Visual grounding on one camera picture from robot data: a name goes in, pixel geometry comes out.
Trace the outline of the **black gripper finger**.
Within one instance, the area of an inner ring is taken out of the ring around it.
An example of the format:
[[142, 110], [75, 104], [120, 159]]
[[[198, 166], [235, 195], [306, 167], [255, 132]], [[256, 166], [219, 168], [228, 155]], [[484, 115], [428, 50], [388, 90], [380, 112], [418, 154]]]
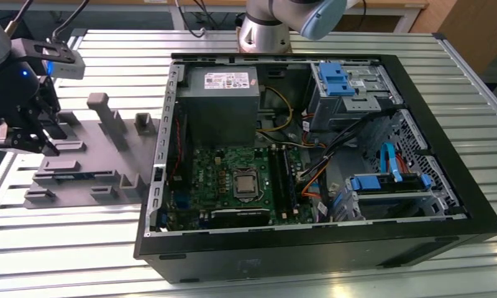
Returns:
[[16, 119], [0, 118], [0, 151], [59, 156], [60, 150], [51, 141], [62, 139], [56, 113], [34, 108], [16, 114]]
[[35, 95], [35, 106], [39, 111], [39, 122], [54, 139], [67, 139], [67, 133], [60, 128], [59, 112], [62, 106], [50, 76], [39, 78], [39, 91]]

